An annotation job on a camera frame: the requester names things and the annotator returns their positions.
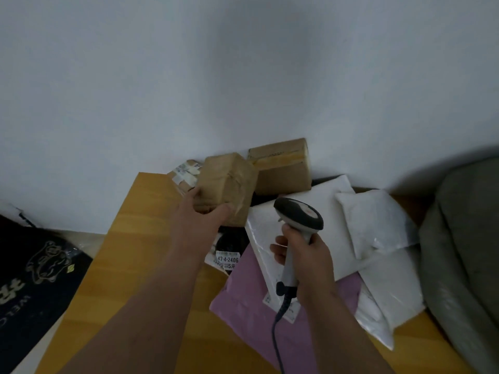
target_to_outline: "yellow wooden surface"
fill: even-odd
[[[38,374],[57,372],[147,278],[158,258],[168,250],[170,215],[179,200],[166,175],[139,173],[48,347]],[[397,200],[415,219],[420,218],[421,207],[414,201]],[[176,373],[277,372],[209,311],[210,302],[226,279],[208,265],[200,271]],[[426,313],[396,329],[394,352],[373,341],[399,373],[470,372]]]

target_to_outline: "brown paper package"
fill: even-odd
[[[257,195],[292,194],[312,188],[304,138],[252,148],[247,159],[259,171]]]
[[[198,176],[201,191],[194,209],[208,213],[220,204],[232,203],[235,212],[223,225],[244,227],[257,178],[258,171],[238,153],[207,157]]]

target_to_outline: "cord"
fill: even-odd
[[[275,355],[278,357],[279,368],[280,368],[282,374],[284,374],[284,366],[283,366],[283,362],[281,361],[281,358],[280,358],[278,343],[275,340],[275,325],[278,323],[279,320],[281,320],[283,318],[287,309],[290,308],[291,299],[293,299],[293,298],[294,297],[292,296],[292,294],[285,294],[284,295],[283,304],[281,305],[279,312],[275,316],[274,324],[272,324],[272,343],[274,344]]]

